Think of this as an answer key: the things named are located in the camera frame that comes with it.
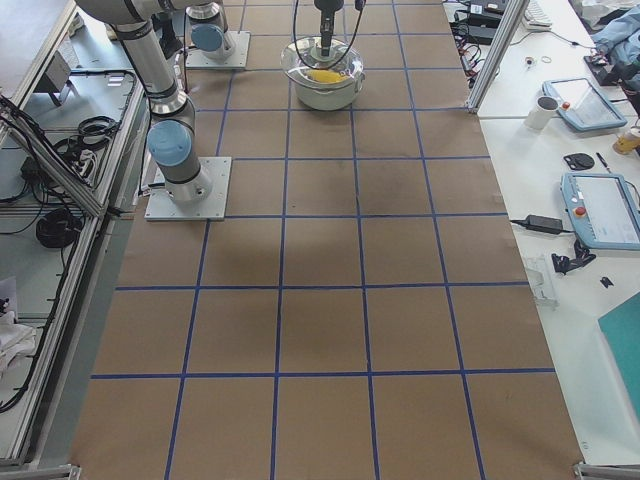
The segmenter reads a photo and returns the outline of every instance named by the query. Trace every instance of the white mounting plate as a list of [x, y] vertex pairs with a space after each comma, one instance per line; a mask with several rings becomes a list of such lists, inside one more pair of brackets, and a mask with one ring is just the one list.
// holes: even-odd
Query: white mounting plate
[[[146, 220], [223, 220], [227, 207], [231, 157], [200, 157], [202, 168], [206, 168], [213, 180], [213, 190], [199, 202], [179, 204], [174, 202], [167, 191], [153, 190], [145, 213]], [[155, 182], [164, 182], [162, 172], [158, 170]]]
[[236, 42], [236, 50], [233, 54], [224, 59], [224, 61], [214, 60], [205, 57], [200, 50], [192, 50], [187, 57], [187, 69], [212, 69], [212, 70], [229, 70], [229, 69], [245, 69], [247, 67], [247, 56], [249, 55], [249, 32], [227, 32]]

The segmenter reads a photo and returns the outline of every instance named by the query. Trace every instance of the marker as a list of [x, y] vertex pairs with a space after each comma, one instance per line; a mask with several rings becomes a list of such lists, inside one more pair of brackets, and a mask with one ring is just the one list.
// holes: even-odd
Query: marker
[[607, 165], [607, 162], [604, 161], [604, 158], [602, 158], [602, 155], [596, 152], [596, 156], [598, 157], [598, 160], [600, 160], [602, 166], [607, 169], [607, 172], [611, 173], [611, 169], [609, 168], [609, 165]]

